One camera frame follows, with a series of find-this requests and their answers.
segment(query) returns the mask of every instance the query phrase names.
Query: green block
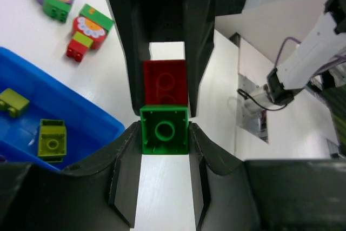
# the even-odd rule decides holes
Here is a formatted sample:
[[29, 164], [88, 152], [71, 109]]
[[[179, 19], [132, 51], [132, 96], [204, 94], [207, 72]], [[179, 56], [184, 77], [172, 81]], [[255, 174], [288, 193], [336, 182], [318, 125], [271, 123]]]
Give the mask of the green block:
[[37, 156], [45, 162], [62, 162], [66, 155], [66, 127], [63, 120], [41, 119]]
[[22, 116], [29, 106], [29, 100], [12, 89], [5, 89], [0, 94], [0, 110], [7, 110], [11, 117]]
[[90, 48], [92, 43], [93, 43], [93, 40], [90, 39], [88, 36], [82, 34], [81, 32], [75, 32], [75, 34], [73, 35], [72, 37], [73, 40], [81, 43], [82, 45]]
[[59, 0], [43, 0], [43, 12], [62, 23], [66, 22], [71, 6]]
[[140, 109], [143, 154], [187, 154], [188, 108], [146, 105]]
[[100, 27], [102, 27], [104, 30], [109, 32], [109, 30], [114, 25], [114, 21], [101, 12], [97, 11], [95, 8], [89, 6], [88, 4], [85, 4], [84, 7], [79, 12], [80, 16], [85, 16], [86, 18], [92, 20], [96, 24], [98, 24]]

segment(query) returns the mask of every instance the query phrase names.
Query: white table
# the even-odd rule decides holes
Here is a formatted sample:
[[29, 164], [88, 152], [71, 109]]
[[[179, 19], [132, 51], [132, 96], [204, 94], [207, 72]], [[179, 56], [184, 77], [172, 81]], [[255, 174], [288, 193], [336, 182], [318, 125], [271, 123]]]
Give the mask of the white table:
[[[110, 16], [105, 0], [75, 0], [67, 22], [60, 24], [46, 16], [36, 0], [0, 0], [0, 45], [43, 69], [128, 127], [139, 117], [132, 110], [125, 59], [116, 30], [110, 31], [108, 39], [98, 51], [88, 52], [82, 63], [77, 64], [65, 57], [66, 46], [71, 39], [72, 19], [85, 3]], [[251, 47], [248, 49], [253, 52], [251, 59], [260, 56]], [[152, 44], [151, 54], [154, 60], [183, 59], [183, 43]], [[282, 149], [276, 149], [274, 153], [268, 147], [264, 149], [267, 144], [236, 127], [238, 58], [239, 49], [215, 32], [215, 50], [201, 84], [198, 117], [194, 121], [213, 141], [231, 153], [239, 153], [242, 159], [285, 157], [280, 154]], [[247, 73], [258, 69], [258, 66], [248, 66]], [[268, 71], [262, 72], [261, 77], [265, 78], [266, 73]], [[327, 124], [328, 132], [332, 133], [328, 125], [330, 114], [328, 110], [322, 110], [329, 120], [323, 125]], [[272, 120], [269, 133], [275, 132], [275, 125], [279, 124], [274, 122], [275, 118]], [[335, 133], [334, 136], [333, 133], [330, 135], [332, 137], [329, 138], [335, 138]], [[194, 229], [188, 156], [143, 155], [134, 230]]]

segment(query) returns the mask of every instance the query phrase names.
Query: dark red toy brick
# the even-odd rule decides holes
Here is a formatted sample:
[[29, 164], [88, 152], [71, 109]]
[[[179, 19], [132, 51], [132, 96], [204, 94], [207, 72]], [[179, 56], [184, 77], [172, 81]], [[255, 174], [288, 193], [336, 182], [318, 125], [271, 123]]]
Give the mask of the dark red toy brick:
[[144, 61], [145, 104], [188, 104], [185, 60]]
[[88, 49], [88, 47], [72, 39], [67, 46], [66, 56], [75, 59], [76, 62], [81, 62]]

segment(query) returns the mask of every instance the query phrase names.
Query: green object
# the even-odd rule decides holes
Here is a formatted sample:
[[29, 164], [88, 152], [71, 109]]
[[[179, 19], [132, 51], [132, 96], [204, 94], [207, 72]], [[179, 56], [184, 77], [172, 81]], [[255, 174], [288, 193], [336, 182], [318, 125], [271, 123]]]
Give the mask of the green object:
[[75, 32], [75, 34], [72, 37], [73, 40], [77, 41], [78, 43], [81, 43], [82, 45], [90, 48], [92, 45], [93, 40], [90, 39], [88, 36], [82, 34], [81, 32]]
[[140, 109], [143, 154], [187, 154], [188, 108], [146, 105]]
[[29, 100], [12, 89], [5, 89], [0, 94], [0, 110], [7, 110], [13, 118], [22, 116], [29, 106]]
[[62, 162], [66, 155], [66, 127], [63, 120], [41, 119], [37, 156], [45, 162]]
[[43, 0], [43, 11], [51, 18], [57, 19], [62, 23], [66, 22], [71, 6], [59, 0]]
[[88, 4], [85, 4], [84, 7], [79, 12], [80, 16], [85, 16], [86, 18], [92, 20], [96, 24], [98, 24], [100, 27], [102, 27], [104, 30], [109, 32], [109, 30], [114, 25], [114, 21], [101, 12], [97, 11], [95, 8], [89, 6]]

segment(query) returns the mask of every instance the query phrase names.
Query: white wall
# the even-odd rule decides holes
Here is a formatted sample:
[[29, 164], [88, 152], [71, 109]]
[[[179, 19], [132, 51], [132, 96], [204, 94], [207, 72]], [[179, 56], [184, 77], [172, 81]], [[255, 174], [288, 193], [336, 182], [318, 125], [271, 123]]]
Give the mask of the white wall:
[[[239, 73], [257, 85], [266, 83], [273, 64], [241, 40]], [[307, 91], [281, 111], [267, 113], [269, 144], [237, 127], [235, 155], [246, 159], [328, 158], [326, 138], [338, 143], [330, 110]]]

